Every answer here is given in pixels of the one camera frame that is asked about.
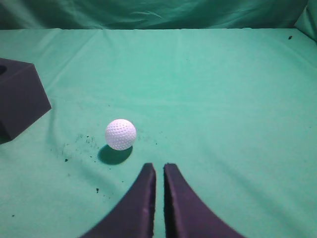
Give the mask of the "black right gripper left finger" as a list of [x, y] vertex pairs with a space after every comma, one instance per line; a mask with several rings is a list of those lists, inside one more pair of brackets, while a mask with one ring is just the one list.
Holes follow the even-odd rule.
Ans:
[[156, 172], [145, 163], [117, 205], [83, 238], [152, 238], [156, 205]]

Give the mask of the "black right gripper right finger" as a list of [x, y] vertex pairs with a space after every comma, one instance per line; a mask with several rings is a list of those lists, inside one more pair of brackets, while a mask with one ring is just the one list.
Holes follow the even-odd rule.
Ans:
[[167, 238], [242, 238], [199, 198], [176, 164], [163, 168]]

